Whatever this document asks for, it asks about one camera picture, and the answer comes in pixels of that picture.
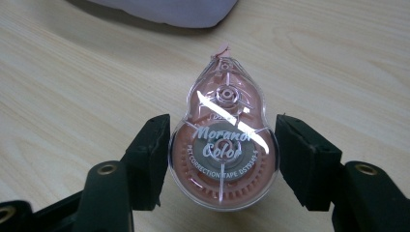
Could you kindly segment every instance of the transparent plastic casing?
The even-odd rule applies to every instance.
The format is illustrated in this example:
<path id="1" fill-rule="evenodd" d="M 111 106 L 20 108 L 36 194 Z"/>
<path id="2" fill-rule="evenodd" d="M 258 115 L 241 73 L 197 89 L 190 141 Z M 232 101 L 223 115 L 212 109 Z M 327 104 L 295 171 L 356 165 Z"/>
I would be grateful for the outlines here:
<path id="1" fill-rule="evenodd" d="M 169 166 L 180 189 L 217 211 L 258 201 L 278 170 L 278 144 L 261 92 L 238 61 L 215 56 L 190 89 Z"/>

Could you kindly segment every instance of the wooden table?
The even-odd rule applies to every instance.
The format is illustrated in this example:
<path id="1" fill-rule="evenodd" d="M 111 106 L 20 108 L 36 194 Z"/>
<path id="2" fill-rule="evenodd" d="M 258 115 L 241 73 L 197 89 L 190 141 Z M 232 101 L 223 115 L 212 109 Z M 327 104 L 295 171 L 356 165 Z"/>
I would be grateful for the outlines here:
<path id="1" fill-rule="evenodd" d="M 240 0 L 212 29 L 148 22 L 83 0 L 0 2 L 0 202 L 34 211 L 118 160 L 151 117 L 175 128 L 186 95 L 229 42 L 260 85 L 267 117 L 303 119 L 343 151 L 387 171 L 410 196 L 410 2 Z M 332 231 L 278 175 L 257 204 L 216 213 L 165 177 L 162 206 L 135 231 Z"/>

